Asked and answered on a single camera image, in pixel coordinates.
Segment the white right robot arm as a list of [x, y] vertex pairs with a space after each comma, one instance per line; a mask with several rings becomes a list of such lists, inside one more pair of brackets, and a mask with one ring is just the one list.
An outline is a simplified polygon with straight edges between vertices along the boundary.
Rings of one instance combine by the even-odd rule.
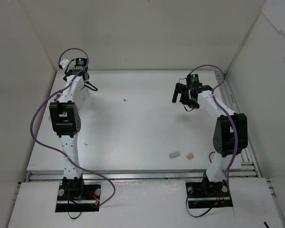
[[205, 181], [201, 191], [207, 196], [218, 190], [217, 183], [225, 180], [235, 157], [247, 148], [247, 117], [228, 108], [209, 85], [203, 85], [197, 74], [188, 74], [186, 83], [176, 83], [172, 102], [179, 102], [192, 110], [203, 107], [214, 119], [216, 125], [213, 134], [214, 157], [205, 172]]

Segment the small tan staples box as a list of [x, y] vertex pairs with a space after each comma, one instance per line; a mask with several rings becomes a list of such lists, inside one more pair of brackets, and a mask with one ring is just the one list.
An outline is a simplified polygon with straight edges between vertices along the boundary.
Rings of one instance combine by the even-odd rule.
[[188, 160], [191, 160], [192, 158], [194, 158], [194, 154], [193, 153], [189, 153], [187, 156]]

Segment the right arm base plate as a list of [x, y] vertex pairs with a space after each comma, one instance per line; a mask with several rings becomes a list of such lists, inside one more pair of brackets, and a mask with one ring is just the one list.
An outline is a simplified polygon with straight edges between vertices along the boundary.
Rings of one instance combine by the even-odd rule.
[[233, 202], [222, 182], [185, 182], [189, 209], [231, 208]]

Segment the white eraser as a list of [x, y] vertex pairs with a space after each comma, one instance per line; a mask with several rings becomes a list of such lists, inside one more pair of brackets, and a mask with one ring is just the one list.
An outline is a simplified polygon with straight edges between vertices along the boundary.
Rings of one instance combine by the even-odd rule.
[[169, 158], [170, 159], [173, 159], [173, 158], [176, 158], [176, 157], [179, 157], [181, 154], [179, 151], [176, 151], [176, 152], [172, 152], [169, 154]]

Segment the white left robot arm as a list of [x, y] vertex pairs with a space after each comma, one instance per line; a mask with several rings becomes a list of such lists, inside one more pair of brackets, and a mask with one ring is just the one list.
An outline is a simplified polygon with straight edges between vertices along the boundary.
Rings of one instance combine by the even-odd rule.
[[71, 62], [75, 63], [74, 67], [67, 68], [63, 78], [66, 82], [65, 90], [49, 104], [49, 112], [53, 130], [59, 137], [62, 151], [65, 153], [62, 189], [78, 200], [86, 192], [82, 170], [77, 168], [79, 165], [77, 139], [82, 125], [79, 109], [90, 91], [96, 92], [98, 88], [89, 82], [86, 58], [75, 58]]

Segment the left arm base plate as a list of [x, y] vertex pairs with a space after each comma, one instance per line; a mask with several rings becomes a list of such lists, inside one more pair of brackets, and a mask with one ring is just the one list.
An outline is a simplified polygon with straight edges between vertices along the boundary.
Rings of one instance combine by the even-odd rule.
[[59, 186], [55, 212], [98, 212], [100, 204], [101, 185], [88, 183], [81, 195]]

